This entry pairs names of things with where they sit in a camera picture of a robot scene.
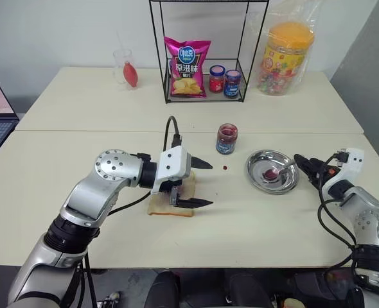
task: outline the potato chips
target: potato chips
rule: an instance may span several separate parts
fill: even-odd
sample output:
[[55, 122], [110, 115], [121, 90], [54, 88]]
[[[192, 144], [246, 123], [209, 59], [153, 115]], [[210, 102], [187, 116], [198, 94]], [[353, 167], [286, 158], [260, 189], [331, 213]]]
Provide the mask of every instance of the potato chips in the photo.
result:
[[171, 95], [187, 95], [192, 98], [205, 98], [202, 79], [204, 62], [210, 40], [189, 40], [177, 42], [164, 37], [168, 51], [171, 53]]

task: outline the metal plate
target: metal plate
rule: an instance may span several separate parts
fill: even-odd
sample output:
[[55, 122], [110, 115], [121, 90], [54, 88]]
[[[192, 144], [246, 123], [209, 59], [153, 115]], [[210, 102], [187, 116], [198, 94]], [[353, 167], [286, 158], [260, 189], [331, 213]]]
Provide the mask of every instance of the metal plate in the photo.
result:
[[247, 173], [249, 180], [255, 187], [270, 194], [285, 194], [293, 189], [299, 179], [297, 165], [291, 165], [285, 172], [278, 175], [274, 180], [267, 180], [263, 174], [269, 169], [279, 168], [290, 162], [289, 157], [274, 151], [260, 150], [253, 153], [247, 160]]

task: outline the red squeeze bulb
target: red squeeze bulb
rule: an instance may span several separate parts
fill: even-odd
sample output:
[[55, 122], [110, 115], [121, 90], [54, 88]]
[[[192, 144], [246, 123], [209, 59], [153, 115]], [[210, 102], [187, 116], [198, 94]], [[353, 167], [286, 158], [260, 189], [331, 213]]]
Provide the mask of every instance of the red squeeze bulb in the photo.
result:
[[130, 62], [125, 62], [124, 65], [124, 78], [130, 84], [131, 87], [135, 88], [138, 82], [137, 71]]

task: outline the orange lid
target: orange lid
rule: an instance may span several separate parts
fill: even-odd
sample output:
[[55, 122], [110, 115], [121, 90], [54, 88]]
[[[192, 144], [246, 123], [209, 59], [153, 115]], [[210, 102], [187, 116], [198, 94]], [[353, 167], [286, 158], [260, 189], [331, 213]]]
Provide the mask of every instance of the orange lid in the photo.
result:
[[287, 21], [269, 30], [269, 41], [284, 48], [307, 49], [313, 42], [313, 33], [305, 24]]

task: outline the glass cup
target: glass cup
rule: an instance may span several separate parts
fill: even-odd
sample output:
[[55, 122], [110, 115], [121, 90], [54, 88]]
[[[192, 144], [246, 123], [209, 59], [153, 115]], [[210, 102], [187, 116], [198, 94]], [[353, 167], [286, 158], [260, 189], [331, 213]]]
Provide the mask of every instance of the glass cup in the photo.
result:
[[128, 62], [131, 63], [132, 66], [135, 66], [134, 58], [132, 58], [132, 51], [130, 49], [117, 49], [114, 51], [113, 55], [115, 60], [115, 67], [112, 74], [114, 75], [115, 81], [120, 85], [129, 86], [124, 77], [124, 66]]

